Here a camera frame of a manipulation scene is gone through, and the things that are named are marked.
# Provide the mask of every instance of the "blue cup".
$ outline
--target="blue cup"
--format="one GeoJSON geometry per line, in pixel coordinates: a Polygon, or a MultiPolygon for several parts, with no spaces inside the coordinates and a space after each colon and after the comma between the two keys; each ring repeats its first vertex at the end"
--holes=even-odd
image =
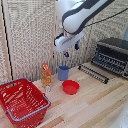
{"type": "Polygon", "coordinates": [[[67,80],[68,79],[68,72],[69,72],[68,66],[59,66],[58,79],[61,81],[67,80]]]}

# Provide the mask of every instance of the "small object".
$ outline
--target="small object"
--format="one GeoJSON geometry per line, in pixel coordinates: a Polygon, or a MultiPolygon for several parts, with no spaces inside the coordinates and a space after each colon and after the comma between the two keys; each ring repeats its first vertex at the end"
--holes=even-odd
{"type": "Polygon", "coordinates": [[[51,103],[26,78],[0,85],[0,104],[15,128],[35,128],[42,123],[51,103]]]}
{"type": "Polygon", "coordinates": [[[63,91],[70,95],[76,94],[78,89],[80,88],[80,85],[72,80],[66,80],[62,83],[62,85],[63,91]]]}
{"type": "Polygon", "coordinates": [[[69,72],[68,66],[59,66],[58,79],[61,81],[67,80],[68,79],[68,72],[69,72]]]}
{"type": "Polygon", "coordinates": [[[48,67],[47,63],[42,64],[42,86],[45,89],[45,92],[50,92],[51,86],[51,70],[48,67]]]}
{"type": "Polygon", "coordinates": [[[65,55],[65,57],[67,57],[67,58],[69,57],[68,52],[65,52],[64,55],[65,55]]]}
{"type": "Polygon", "coordinates": [[[79,44],[75,44],[75,49],[76,49],[76,50],[79,49],[79,44]]]}
{"type": "Polygon", "coordinates": [[[65,37],[68,37],[68,38],[71,38],[73,35],[67,33],[66,31],[64,31],[64,36],[65,36],[65,37]]]}

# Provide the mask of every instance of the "red bowl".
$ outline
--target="red bowl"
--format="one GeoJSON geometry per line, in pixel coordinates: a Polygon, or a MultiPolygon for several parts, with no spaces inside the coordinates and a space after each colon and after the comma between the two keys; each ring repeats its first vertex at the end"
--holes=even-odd
{"type": "Polygon", "coordinates": [[[73,95],[76,94],[80,85],[72,80],[66,80],[62,83],[63,91],[67,94],[73,95]]]}

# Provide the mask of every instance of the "wicker wall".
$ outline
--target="wicker wall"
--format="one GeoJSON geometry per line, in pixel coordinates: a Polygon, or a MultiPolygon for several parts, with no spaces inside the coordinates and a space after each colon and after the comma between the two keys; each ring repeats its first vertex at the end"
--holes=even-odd
{"type": "Polygon", "coordinates": [[[14,79],[41,78],[50,62],[54,1],[3,0],[14,79]]]}
{"type": "Polygon", "coordinates": [[[10,81],[11,70],[9,63],[9,54],[3,22],[2,8],[0,7],[0,84],[10,81]]]}

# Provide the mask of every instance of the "basket handle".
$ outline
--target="basket handle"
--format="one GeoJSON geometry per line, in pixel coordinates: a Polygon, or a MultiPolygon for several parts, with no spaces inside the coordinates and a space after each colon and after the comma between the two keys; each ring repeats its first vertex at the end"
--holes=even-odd
{"type": "Polygon", "coordinates": [[[31,115],[33,115],[33,114],[35,114],[35,113],[37,113],[37,112],[39,112],[39,111],[41,111],[41,110],[43,110],[43,109],[45,109],[45,108],[47,108],[47,107],[50,106],[50,101],[48,100],[48,98],[47,98],[44,94],[43,94],[43,97],[48,101],[48,104],[47,104],[46,106],[44,106],[44,107],[42,107],[42,108],[40,108],[40,109],[38,109],[38,110],[36,110],[36,111],[34,111],[34,112],[32,112],[32,113],[30,113],[30,114],[28,114],[28,115],[26,115],[26,116],[20,118],[20,119],[14,119],[13,116],[12,116],[12,114],[11,114],[11,112],[10,112],[10,110],[5,111],[5,113],[8,112],[9,115],[10,115],[10,117],[12,118],[12,120],[15,121],[15,122],[22,121],[22,120],[24,120],[25,118],[27,118],[27,117],[29,117],[29,116],[31,116],[31,115]]]}
{"type": "Polygon", "coordinates": [[[6,83],[3,83],[3,84],[0,84],[0,86],[5,85],[5,84],[9,84],[9,83],[11,83],[11,82],[14,82],[14,81],[17,81],[17,80],[20,80],[20,79],[26,79],[29,83],[31,83],[31,82],[32,82],[32,81],[28,80],[28,79],[27,79],[27,78],[25,78],[25,77],[21,77],[21,78],[18,78],[18,79],[15,79],[15,80],[12,80],[12,81],[9,81],[9,82],[6,82],[6,83]]]}

